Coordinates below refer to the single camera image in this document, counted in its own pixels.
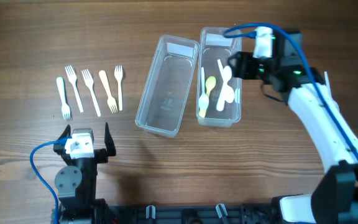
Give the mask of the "cream yellow fork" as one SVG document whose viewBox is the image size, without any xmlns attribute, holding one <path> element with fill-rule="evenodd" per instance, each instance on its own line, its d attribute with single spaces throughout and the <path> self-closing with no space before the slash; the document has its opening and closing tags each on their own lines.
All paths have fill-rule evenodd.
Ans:
<svg viewBox="0 0 358 224">
<path fill-rule="evenodd" d="M 109 109 L 112 113 L 117 113 L 117 103 L 115 98 L 112 96 L 106 72 L 104 70 L 100 70 L 99 77 L 107 94 L 107 104 Z"/>
</svg>

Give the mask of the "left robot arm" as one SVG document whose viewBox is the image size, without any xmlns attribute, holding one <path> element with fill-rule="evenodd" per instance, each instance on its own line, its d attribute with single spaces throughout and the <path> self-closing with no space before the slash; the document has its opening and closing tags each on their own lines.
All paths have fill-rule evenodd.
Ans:
<svg viewBox="0 0 358 224">
<path fill-rule="evenodd" d="M 91 128 L 71 130 L 67 126 L 53 144 L 53 151 L 67 166 L 55 176 L 58 207 L 53 211 L 52 223 L 118 222 L 105 199 L 96 198 L 98 164 L 116 155 L 108 123 L 104 126 L 104 143 L 104 148 L 95 149 Z"/>
</svg>

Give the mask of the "white spoon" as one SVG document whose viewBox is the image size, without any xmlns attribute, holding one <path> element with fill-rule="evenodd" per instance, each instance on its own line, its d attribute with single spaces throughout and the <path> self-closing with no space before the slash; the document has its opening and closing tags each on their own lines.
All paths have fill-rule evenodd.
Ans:
<svg viewBox="0 0 358 224">
<path fill-rule="evenodd" d="M 325 79 L 325 83 L 326 83 L 326 88 L 329 94 L 329 97 L 332 99 L 332 93 L 331 93 L 331 87 L 330 87 L 330 82 L 329 82 L 329 76 L 328 76 L 328 72 L 324 71 L 324 79 Z"/>
<path fill-rule="evenodd" d="M 205 90 L 205 74 L 204 68 L 201 67 L 201 95 L 199 97 L 199 108 L 201 111 L 206 111 L 209 105 L 209 97 Z"/>
<path fill-rule="evenodd" d="M 217 60 L 217 63 L 223 80 L 223 87 L 221 88 L 223 99 L 228 103 L 232 103 L 234 101 L 234 90 L 228 85 L 228 81 L 232 78 L 231 67 L 228 65 L 223 67 L 220 59 Z"/>
<path fill-rule="evenodd" d="M 232 70 L 230 66 L 225 66 L 222 72 L 223 86 L 216 105 L 217 111 L 223 111 L 225 102 L 232 103 L 234 101 L 234 90 L 227 84 L 232 78 Z"/>
</svg>

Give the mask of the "yellow spoon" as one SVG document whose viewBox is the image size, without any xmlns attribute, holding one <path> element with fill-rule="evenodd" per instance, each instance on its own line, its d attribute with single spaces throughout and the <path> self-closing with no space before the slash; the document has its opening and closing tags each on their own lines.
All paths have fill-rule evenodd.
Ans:
<svg viewBox="0 0 358 224">
<path fill-rule="evenodd" d="M 205 90 L 206 94 L 209 97 L 211 94 L 212 89 L 216 86 L 216 78 L 213 76 L 208 77 L 205 80 Z M 204 118 L 206 116 L 206 111 L 199 110 L 199 115 Z"/>
</svg>

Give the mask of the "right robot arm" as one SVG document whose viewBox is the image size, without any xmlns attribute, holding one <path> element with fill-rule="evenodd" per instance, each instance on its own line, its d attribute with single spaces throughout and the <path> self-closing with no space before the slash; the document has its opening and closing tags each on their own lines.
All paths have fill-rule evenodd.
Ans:
<svg viewBox="0 0 358 224">
<path fill-rule="evenodd" d="M 228 59 L 233 76 L 271 85 L 305 126 L 324 167 L 311 194 L 273 198 L 270 221 L 358 223 L 358 138 L 332 98 L 328 75 L 309 65 L 301 32 L 256 23 L 228 29 L 224 36 L 255 40 L 253 52 Z"/>
</svg>

